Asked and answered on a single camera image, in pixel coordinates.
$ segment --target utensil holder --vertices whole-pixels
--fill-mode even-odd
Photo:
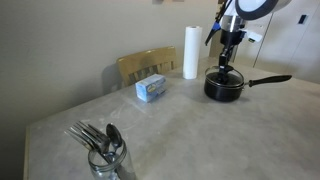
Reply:
[[[108,153],[106,156],[112,160],[108,164],[96,151],[89,151],[88,162],[91,173],[96,180],[136,180],[132,166],[131,156],[123,140],[123,145],[117,152]]]

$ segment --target blue and white box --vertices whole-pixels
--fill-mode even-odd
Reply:
[[[159,74],[154,74],[136,83],[138,98],[145,102],[150,102],[165,91],[166,78]]]

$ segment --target pot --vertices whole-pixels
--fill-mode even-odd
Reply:
[[[228,81],[221,83],[218,80],[218,66],[208,68],[205,73],[206,82],[204,84],[204,92],[208,97],[221,102],[231,102],[238,99],[246,85],[252,87],[258,84],[284,82],[288,81],[292,77],[291,75],[271,76],[259,80],[250,80],[249,82],[244,83],[242,74],[233,69],[227,74]]]

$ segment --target chair backrest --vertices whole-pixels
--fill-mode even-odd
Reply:
[[[124,56],[117,60],[126,86],[153,74],[163,74],[176,68],[176,49],[173,46],[151,49]]]

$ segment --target paper towel roll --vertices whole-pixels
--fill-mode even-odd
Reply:
[[[197,78],[201,34],[202,27],[186,27],[183,60],[183,78],[185,79]]]

